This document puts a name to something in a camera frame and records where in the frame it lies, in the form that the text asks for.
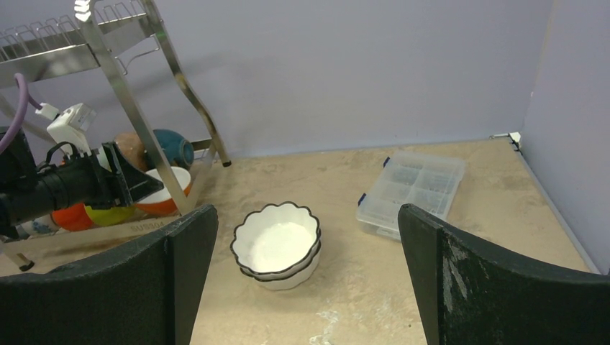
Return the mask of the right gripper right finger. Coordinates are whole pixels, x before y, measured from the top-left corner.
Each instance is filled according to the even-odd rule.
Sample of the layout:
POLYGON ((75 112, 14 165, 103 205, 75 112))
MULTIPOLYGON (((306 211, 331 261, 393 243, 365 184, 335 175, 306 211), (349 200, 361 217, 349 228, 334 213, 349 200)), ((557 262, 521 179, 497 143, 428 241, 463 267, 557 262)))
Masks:
POLYGON ((428 344, 607 344, 609 277, 549 264, 412 203, 401 244, 428 344))

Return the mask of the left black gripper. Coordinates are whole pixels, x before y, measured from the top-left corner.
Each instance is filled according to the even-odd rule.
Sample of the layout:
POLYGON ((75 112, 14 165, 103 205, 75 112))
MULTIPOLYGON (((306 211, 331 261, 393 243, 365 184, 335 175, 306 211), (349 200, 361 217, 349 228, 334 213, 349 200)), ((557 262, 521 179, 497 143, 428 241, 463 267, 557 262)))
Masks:
POLYGON ((96 194, 88 200, 92 209, 127 207, 162 190, 164 184, 133 166, 116 142, 105 142, 91 153, 96 194))

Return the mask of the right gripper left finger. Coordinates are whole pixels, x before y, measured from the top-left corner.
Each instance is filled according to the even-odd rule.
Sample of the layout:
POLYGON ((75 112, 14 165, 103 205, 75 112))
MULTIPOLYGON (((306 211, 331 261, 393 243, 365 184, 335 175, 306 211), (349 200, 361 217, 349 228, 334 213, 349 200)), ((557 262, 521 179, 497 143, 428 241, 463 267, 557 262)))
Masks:
POLYGON ((45 274, 1 279, 3 344, 189 344, 219 228, 205 205, 45 274))

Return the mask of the orange bowl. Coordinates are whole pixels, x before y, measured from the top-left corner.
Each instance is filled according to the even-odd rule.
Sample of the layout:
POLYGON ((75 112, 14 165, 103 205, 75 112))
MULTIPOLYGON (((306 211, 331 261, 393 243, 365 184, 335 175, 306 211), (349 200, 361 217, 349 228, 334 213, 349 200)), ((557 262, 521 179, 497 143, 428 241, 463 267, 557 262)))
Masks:
MULTIPOLYGON (((186 196, 189 195, 192 185, 192 177, 187 169, 172 166, 173 174, 186 196)), ((154 216, 168 216, 178 210, 166 187, 135 204, 141 211, 154 216)))

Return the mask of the lime green bowl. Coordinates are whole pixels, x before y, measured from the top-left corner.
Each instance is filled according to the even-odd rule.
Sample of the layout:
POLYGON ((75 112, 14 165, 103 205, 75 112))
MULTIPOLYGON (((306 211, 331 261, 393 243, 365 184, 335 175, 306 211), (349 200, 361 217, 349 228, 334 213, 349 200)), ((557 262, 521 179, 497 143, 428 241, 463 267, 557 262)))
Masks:
POLYGON ((113 207, 109 209, 94 209, 85 206, 85 212, 91 221, 97 226, 113 226, 126 221, 135 213, 134 206, 113 207))

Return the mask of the white fluted bowl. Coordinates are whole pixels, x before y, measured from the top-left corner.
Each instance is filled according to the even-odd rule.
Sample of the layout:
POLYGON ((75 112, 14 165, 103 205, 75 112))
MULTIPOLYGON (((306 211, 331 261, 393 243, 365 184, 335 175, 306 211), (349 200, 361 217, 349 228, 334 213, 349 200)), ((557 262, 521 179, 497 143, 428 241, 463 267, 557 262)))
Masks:
POLYGON ((246 275, 271 281, 305 268, 321 242, 320 221, 311 209, 285 201, 246 215, 229 248, 246 275))
POLYGON ((243 275, 245 275, 246 277, 250 277, 250 278, 254 279, 257 282, 257 284, 259 284, 259 286, 266 288, 268 290, 274 290, 274 291, 290 290, 290 289, 295 288, 296 286, 300 285, 301 283, 305 282, 306 280, 308 280, 311 277, 311 275, 313 274, 315 269, 318 267, 321 250, 322 250, 322 243, 320 242, 317 245, 317 248, 314 252, 314 256, 307 262, 307 265, 304 268, 300 269, 299 271, 297 271, 285 278, 264 280, 264 279, 255 277, 253 275, 247 274, 246 271, 244 271, 243 269, 240 269, 240 272, 243 275))

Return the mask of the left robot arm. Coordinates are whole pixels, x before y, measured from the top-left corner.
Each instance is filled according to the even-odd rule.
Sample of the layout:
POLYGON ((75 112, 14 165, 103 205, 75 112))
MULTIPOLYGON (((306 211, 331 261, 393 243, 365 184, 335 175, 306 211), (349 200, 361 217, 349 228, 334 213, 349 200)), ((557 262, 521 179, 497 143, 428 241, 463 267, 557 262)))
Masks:
POLYGON ((90 153, 65 155, 52 164, 61 142, 36 164, 27 138, 19 130, 1 153, 1 235, 15 239, 17 226, 79 203, 93 209, 131 206, 164 188, 163 182, 138 170, 114 142, 90 153))

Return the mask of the metal two-tier dish rack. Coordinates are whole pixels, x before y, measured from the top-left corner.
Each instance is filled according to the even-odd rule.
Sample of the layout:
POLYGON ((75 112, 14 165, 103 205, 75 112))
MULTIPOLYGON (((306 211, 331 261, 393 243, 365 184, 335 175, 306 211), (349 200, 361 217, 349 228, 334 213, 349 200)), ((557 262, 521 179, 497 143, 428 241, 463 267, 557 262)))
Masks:
POLYGON ((1 87, 16 86, 19 97, 16 107, 1 101, 1 110, 12 119, 1 128, 1 153, 19 130, 25 133, 36 164, 47 159, 49 149, 57 143, 47 133, 51 120, 35 113, 40 104, 31 96, 28 86, 36 81, 63 75, 101 69, 113 89, 135 133, 145 147, 148 175, 159 178, 170 192, 178 210, 168 216, 147 214, 134 206, 135 213, 120 224, 97 226, 85 231, 59 228, 52 235, 15 239, 1 235, 1 248, 21 271, 30 270, 34 262, 24 255, 27 249, 47 249, 53 245, 92 244, 106 239, 130 236, 136 229, 159 227, 176 216, 192 211, 204 183, 202 172, 192 175, 192 185, 186 196, 165 157, 153 130, 142 115, 140 106, 129 87, 127 64, 120 55, 146 39, 154 39, 173 77, 204 120, 210 138, 192 145, 206 150, 205 162, 219 157, 224 166, 230 165, 225 147, 205 105, 192 90, 173 49, 165 26, 153 1, 133 1, 130 7, 122 3, 105 6, 98 11, 93 1, 76 1, 73 16, 34 22, 4 31, 1 34, 1 87))

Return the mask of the brown speckled bowl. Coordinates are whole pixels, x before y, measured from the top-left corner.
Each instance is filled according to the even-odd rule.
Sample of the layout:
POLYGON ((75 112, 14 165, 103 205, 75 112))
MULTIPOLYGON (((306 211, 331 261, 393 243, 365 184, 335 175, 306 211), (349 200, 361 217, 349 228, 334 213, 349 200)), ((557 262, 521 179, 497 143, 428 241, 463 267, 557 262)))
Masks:
POLYGON ((117 143, 123 156, 133 166, 143 172, 147 171, 145 147, 136 133, 119 133, 115 136, 114 141, 117 143))

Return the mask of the teal blue bowl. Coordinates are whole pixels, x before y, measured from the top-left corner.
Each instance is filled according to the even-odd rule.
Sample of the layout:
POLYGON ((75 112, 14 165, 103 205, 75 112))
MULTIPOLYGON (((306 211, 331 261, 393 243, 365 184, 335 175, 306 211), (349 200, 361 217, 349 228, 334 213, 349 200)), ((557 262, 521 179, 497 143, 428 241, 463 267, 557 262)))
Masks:
POLYGON ((184 136, 169 129, 154 129, 153 133, 172 166, 189 170, 194 163, 194 146, 184 136))

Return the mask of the front red-orange bowl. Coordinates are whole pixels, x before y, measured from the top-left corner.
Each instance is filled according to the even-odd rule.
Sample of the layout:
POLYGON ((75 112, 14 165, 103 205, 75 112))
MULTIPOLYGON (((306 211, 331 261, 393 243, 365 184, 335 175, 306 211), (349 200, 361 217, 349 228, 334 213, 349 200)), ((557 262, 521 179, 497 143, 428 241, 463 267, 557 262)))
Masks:
POLYGON ((85 231, 94 226, 83 203, 53 211, 51 217, 60 228, 67 231, 85 231))

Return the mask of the white blue floral bowl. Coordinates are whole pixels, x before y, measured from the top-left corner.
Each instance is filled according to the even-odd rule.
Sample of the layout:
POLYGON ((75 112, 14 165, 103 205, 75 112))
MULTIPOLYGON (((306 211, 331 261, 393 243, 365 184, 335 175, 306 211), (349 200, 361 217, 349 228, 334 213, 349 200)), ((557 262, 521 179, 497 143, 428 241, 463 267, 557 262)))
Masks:
POLYGON ((53 221, 50 214, 16 226, 18 235, 24 239, 30 236, 52 235, 55 234, 59 228, 60 227, 53 221))

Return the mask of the clear plastic organizer box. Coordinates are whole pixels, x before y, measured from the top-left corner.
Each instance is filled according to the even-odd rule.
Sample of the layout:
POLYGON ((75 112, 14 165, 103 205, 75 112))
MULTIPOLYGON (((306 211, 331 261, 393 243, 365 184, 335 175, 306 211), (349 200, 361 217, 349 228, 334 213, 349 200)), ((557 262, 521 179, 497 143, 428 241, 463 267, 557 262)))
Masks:
POLYGON ((413 203, 445 220, 466 169, 464 160, 397 151, 383 162, 372 188, 361 195, 355 218, 365 233, 400 241, 398 213, 413 203))

